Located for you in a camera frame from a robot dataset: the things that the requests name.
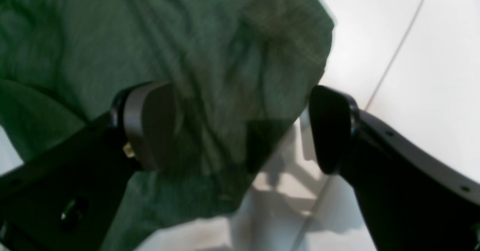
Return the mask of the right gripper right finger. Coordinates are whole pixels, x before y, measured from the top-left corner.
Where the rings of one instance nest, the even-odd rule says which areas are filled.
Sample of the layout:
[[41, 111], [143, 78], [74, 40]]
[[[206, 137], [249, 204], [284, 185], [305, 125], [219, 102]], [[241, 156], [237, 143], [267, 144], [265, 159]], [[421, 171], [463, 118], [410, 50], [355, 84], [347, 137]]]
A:
[[324, 174], [354, 190], [378, 251], [478, 251], [479, 183], [424, 152], [353, 97], [313, 87], [309, 118]]

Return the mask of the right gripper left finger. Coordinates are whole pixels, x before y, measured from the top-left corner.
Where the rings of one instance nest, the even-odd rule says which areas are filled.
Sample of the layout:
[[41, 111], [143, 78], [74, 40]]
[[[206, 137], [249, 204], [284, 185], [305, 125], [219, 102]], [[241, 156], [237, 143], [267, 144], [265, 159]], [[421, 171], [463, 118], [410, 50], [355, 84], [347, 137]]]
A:
[[82, 130], [3, 175], [2, 246], [98, 251], [132, 175], [171, 160], [175, 121], [170, 83], [131, 87]]

